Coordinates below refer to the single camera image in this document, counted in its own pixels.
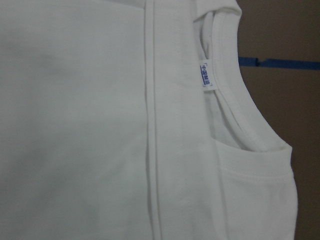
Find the white printed t-shirt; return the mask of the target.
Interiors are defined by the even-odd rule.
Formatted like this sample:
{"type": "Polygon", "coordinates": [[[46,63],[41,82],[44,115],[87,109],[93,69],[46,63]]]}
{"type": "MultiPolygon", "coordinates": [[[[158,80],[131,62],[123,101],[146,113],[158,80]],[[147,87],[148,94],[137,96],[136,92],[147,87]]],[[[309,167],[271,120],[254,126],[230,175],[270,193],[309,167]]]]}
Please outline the white printed t-shirt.
{"type": "Polygon", "coordinates": [[[291,147],[234,0],[0,3],[3,240],[292,240],[291,147]]]}

